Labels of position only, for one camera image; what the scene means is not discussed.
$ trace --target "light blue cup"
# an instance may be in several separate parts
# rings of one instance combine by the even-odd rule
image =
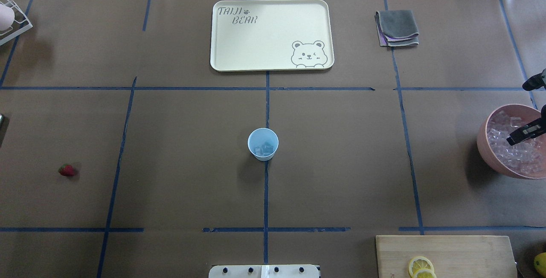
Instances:
[[[269,161],[279,148],[279,138],[267,128],[259,128],[250,133],[248,149],[260,161]]]

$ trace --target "red fruit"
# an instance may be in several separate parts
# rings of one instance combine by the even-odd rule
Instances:
[[[70,164],[64,164],[59,168],[59,173],[65,177],[72,177],[73,175],[76,175],[76,172],[74,171],[74,167]]]

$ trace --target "yellow fruit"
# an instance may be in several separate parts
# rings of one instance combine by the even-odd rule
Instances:
[[[428,268],[423,268],[415,272],[412,278],[436,278],[436,274]]]
[[[433,263],[430,262],[429,259],[418,255],[417,257],[414,257],[409,261],[408,264],[408,272],[411,277],[414,277],[415,274],[421,269],[427,269],[430,270],[434,274],[434,266]]]
[[[546,277],[546,252],[538,254],[534,258],[534,269],[543,276]]]

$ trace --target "bear drawing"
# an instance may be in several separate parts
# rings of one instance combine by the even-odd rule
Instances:
[[[292,48],[294,49],[292,63],[296,65],[296,68],[324,68],[324,64],[328,61],[322,41],[314,43],[294,41]]]

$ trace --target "pink bowl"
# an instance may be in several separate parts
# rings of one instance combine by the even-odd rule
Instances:
[[[542,171],[539,171],[538,173],[534,174],[527,174],[527,175],[521,175],[513,170],[511,170],[509,167],[505,166],[493,153],[493,149],[491,149],[491,146],[489,145],[489,142],[487,140],[487,123],[489,122],[489,119],[499,113],[500,111],[504,111],[509,116],[512,117],[521,117],[521,121],[523,123],[529,123],[531,121],[534,121],[537,118],[540,118],[540,111],[528,107],[526,105],[522,104],[508,104],[503,105],[499,108],[497,108],[493,113],[487,117],[487,119],[482,123],[482,126],[479,129],[479,134],[477,138],[478,142],[478,150],[479,154],[482,156],[483,160],[489,167],[493,168],[495,171],[497,171],[500,174],[507,175],[509,177],[517,178],[517,179],[543,179],[546,177],[546,165],[545,160],[542,159],[540,162],[540,165],[542,166]],[[546,136],[539,136],[535,138],[537,141],[540,140],[544,142],[544,137]],[[546,158],[546,147],[540,148],[540,154],[543,158]]]

